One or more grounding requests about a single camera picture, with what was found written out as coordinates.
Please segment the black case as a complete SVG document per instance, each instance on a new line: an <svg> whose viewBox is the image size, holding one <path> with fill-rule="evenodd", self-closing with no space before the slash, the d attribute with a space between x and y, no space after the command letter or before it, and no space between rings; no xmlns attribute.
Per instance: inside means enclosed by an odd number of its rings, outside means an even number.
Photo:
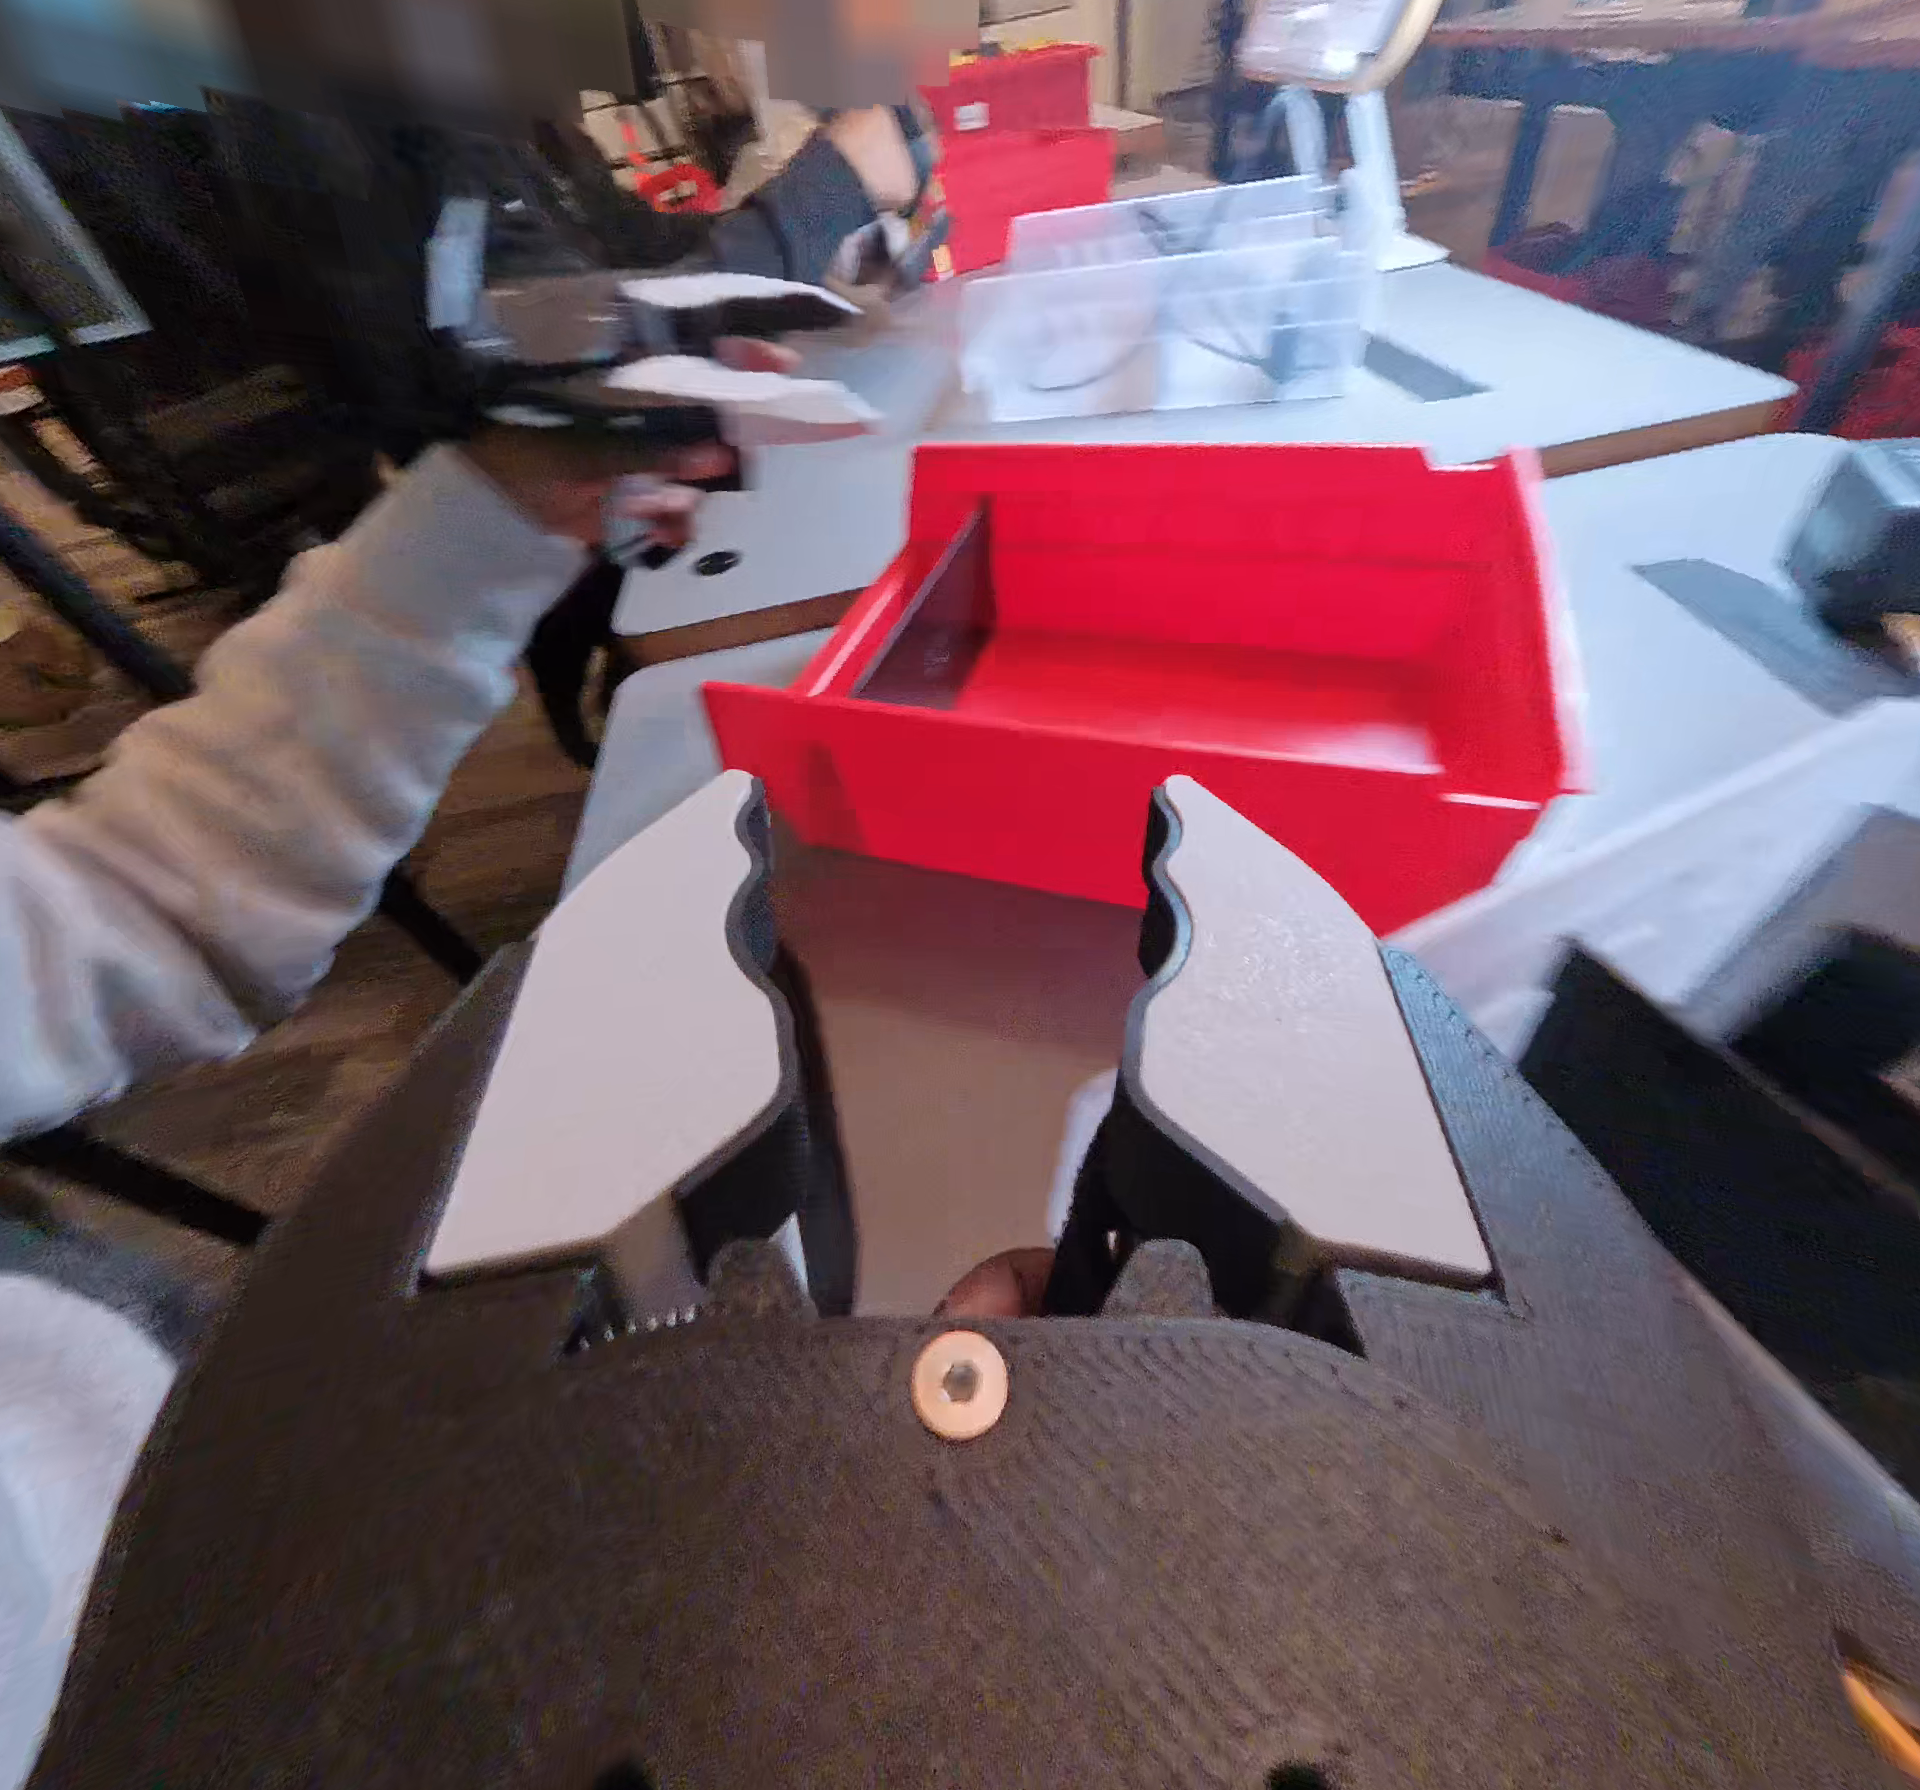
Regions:
<svg viewBox="0 0 1920 1790"><path fill-rule="evenodd" d="M1833 1131L1577 944L1520 1068L1667 1252L1811 1391L1916 1389L1916 1206Z"/></svg>

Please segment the black office chair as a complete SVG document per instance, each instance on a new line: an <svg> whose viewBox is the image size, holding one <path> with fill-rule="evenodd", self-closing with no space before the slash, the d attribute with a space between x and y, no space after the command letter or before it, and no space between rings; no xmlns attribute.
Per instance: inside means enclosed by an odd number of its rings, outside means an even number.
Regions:
<svg viewBox="0 0 1920 1790"><path fill-rule="evenodd" d="M232 279L249 346L297 377L297 533L343 537L386 478L471 426L459 362L428 323L443 148L409 125L211 92L134 128Z"/></svg>

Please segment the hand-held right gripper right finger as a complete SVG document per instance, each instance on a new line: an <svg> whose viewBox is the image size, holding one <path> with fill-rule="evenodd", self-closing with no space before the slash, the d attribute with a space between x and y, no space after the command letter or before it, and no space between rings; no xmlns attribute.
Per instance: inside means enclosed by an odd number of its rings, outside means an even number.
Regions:
<svg viewBox="0 0 1920 1790"><path fill-rule="evenodd" d="M1362 1296L1502 1306L1472 1198L1391 964L1304 858L1189 773L1153 789L1143 907L1101 914L1063 993L1111 1076L1054 1181L1054 1316L1117 1311L1148 1245L1197 1258L1238 1323L1343 1331Z"/></svg>

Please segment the person's left forearm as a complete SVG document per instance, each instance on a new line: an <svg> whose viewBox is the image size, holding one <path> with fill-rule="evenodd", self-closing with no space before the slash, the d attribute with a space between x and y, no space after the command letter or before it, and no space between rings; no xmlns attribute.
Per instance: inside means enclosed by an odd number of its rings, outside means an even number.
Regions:
<svg viewBox="0 0 1920 1790"><path fill-rule="evenodd" d="M583 564L439 447L205 651L193 697L5 820L5 1139L236 1058L297 1008Z"/></svg>

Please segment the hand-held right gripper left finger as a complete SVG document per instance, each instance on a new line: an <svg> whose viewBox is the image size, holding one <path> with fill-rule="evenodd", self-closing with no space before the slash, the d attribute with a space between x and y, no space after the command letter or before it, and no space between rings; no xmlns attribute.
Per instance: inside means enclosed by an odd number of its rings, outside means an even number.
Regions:
<svg viewBox="0 0 1920 1790"><path fill-rule="evenodd" d="M770 1243L822 1316L859 1238L809 993L770 894L761 784L707 779L546 915L425 1245L425 1280L581 1260L668 1324L732 1243Z"/></svg>

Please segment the person's left hand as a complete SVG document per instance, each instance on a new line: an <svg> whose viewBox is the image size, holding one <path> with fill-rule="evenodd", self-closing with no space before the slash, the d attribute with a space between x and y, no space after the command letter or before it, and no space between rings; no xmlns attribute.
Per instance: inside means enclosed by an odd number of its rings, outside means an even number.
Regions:
<svg viewBox="0 0 1920 1790"><path fill-rule="evenodd" d="M738 474L722 443L643 449L516 428L475 435L465 459L531 524L629 569L659 569L683 553L707 496Z"/></svg>

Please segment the clear plastic bin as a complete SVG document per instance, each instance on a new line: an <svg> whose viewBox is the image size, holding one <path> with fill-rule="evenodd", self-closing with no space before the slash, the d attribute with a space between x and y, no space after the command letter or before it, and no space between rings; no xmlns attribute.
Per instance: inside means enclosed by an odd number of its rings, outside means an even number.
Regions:
<svg viewBox="0 0 1920 1790"><path fill-rule="evenodd" d="M1316 177L1020 217L960 299L962 392L992 423L1333 400L1371 338L1377 230Z"/></svg>

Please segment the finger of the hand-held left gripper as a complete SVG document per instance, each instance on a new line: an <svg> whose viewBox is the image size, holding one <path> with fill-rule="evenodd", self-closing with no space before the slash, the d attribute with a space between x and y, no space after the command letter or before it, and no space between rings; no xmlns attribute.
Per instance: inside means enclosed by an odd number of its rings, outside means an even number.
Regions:
<svg viewBox="0 0 1920 1790"><path fill-rule="evenodd" d="M831 290L743 270L691 270L618 281L637 356L710 356L731 338L829 333L860 315Z"/></svg>
<svg viewBox="0 0 1920 1790"><path fill-rule="evenodd" d="M684 356L615 367L602 392L652 409L707 411L734 443L773 447L879 433L881 413L850 386Z"/></svg>

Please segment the long wooden desk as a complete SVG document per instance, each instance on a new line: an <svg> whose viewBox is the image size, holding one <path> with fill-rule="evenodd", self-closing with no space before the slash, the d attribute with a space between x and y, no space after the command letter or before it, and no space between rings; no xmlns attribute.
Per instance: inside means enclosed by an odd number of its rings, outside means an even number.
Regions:
<svg viewBox="0 0 1920 1790"><path fill-rule="evenodd" d="M1550 125L1564 106L1596 108L1616 128L1607 193L1664 172L1700 125L1745 145L1741 201L1710 247L1696 286L1702 341L1732 330L1741 296L1815 201L1859 185L1874 217L1889 181L1916 154L1916 4L1786 19L1618 11L1529 20L1484 12L1427 33L1449 50L1455 98L1520 108L1490 241L1514 240L1529 217Z"/></svg>

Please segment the red plastic bin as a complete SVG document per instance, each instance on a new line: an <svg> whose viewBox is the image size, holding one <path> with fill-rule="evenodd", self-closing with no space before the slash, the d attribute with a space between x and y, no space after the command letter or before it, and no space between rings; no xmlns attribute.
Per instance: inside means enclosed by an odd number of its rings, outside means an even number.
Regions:
<svg viewBox="0 0 1920 1790"><path fill-rule="evenodd" d="M1139 907L1183 776L1388 937L1581 789L1533 449L926 443L906 517L791 688L704 690L812 845Z"/></svg>

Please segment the red floor bin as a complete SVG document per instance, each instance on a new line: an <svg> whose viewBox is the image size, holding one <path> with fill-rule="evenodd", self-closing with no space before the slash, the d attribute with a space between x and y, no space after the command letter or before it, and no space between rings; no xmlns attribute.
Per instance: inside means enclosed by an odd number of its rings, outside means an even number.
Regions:
<svg viewBox="0 0 1920 1790"><path fill-rule="evenodd" d="M1795 338L1785 376L1795 396L1811 392L1818 366L1827 349L1823 333ZM1800 429L1800 402L1782 406L1777 429ZM1918 313L1889 324L1856 376L1833 426L1826 431L1846 439L1916 439L1918 437Z"/></svg>
<svg viewBox="0 0 1920 1790"><path fill-rule="evenodd" d="M1480 270L1517 290L1581 308L1639 330L1664 333L1672 317L1672 272L1664 259L1612 255L1574 270L1536 268L1490 249Z"/></svg>

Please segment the black battery charger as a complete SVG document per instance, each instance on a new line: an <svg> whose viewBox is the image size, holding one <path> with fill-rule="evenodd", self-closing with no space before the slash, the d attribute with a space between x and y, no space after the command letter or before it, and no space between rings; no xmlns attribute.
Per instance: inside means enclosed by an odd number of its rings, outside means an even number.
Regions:
<svg viewBox="0 0 1920 1790"><path fill-rule="evenodd" d="M1849 640L1918 613L1918 442L1854 442L1822 483L1782 564L1808 613Z"/></svg>

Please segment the person's right hand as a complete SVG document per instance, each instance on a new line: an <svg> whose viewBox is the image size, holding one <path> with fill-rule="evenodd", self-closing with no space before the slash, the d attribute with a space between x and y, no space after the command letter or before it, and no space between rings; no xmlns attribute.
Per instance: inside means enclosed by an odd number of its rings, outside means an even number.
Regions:
<svg viewBox="0 0 1920 1790"><path fill-rule="evenodd" d="M997 1252L944 1293L936 1316L960 1323L1043 1316L1054 1262L1049 1248Z"/></svg>

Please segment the red stacking bin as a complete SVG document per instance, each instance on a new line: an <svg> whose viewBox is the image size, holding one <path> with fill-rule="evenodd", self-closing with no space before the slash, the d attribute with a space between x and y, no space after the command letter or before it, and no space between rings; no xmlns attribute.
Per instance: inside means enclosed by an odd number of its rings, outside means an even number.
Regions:
<svg viewBox="0 0 1920 1790"><path fill-rule="evenodd" d="M964 275L1005 261L1017 219L1103 203L1113 172L1113 133L1053 128L958 133L941 153L949 219L935 265Z"/></svg>
<svg viewBox="0 0 1920 1790"><path fill-rule="evenodd" d="M923 94L942 137L1090 128L1100 45L1041 41L962 50Z"/></svg>

